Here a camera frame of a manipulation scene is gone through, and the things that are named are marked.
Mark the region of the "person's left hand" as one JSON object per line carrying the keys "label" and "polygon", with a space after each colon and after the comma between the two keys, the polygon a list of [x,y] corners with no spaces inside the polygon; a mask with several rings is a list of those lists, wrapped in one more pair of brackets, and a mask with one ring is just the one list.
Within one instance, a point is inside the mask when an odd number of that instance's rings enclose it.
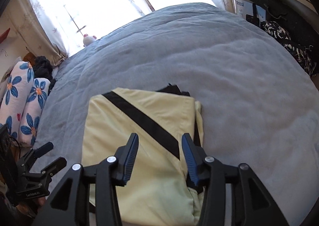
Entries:
{"label": "person's left hand", "polygon": [[25,202],[19,203],[16,206],[16,217],[17,218],[32,218],[34,219],[39,213],[42,206],[46,203],[46,197],[40,197],[38,199],[26,200]]}

